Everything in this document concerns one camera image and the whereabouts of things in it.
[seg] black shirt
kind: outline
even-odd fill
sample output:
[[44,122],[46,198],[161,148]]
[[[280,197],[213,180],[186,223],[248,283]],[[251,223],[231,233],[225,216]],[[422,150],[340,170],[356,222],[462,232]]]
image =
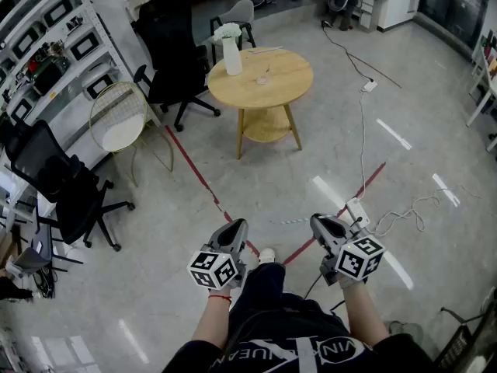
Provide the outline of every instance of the black shirt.
[[352,338],[340,321],[325,313],[275,311],[246,319],[224,353],[205,341],[186,343],[163,373],[427,373],[432,369],[431,360],[408,334],[370,347]]

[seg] round wooden table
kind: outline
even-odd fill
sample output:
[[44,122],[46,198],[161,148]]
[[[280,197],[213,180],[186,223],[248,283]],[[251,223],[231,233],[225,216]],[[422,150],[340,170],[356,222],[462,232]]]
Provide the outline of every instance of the round wooden table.
[[243,67],[240,75],[228,75],[222,60],[212,68],[207,79],[216,99],[238,109],[237,159],[242,156],[243,134],[253,141],[272,142],[292,130],[302,150],[289,104],[311,87],[312,68],[294,52],[264,50],[267,49],[240,51]]

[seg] lower shelf of table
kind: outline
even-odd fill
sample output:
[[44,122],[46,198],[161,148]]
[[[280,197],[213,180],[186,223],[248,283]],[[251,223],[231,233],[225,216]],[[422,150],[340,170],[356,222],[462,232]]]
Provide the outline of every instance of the lower shelf of table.
[[245,110],[243,134],[256,142],[278,141],[291,131],[282,106],[261,110]]

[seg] white flower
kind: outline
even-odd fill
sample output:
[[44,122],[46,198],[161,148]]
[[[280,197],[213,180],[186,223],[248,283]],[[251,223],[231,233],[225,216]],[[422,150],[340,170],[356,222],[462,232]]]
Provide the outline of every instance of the white flower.
[[230,37],[239,37],[241,34],[242,30],[237,23],[225,23],[214,31],[214,39],[229,39]]

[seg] white vase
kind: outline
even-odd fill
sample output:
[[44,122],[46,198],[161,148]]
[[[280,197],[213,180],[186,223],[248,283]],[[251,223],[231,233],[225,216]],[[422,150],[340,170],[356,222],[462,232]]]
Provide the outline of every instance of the white vase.
[[236,45],[236,37],[223,39],[223,55],[226,72],[231,76],[242,73],[242,58]]

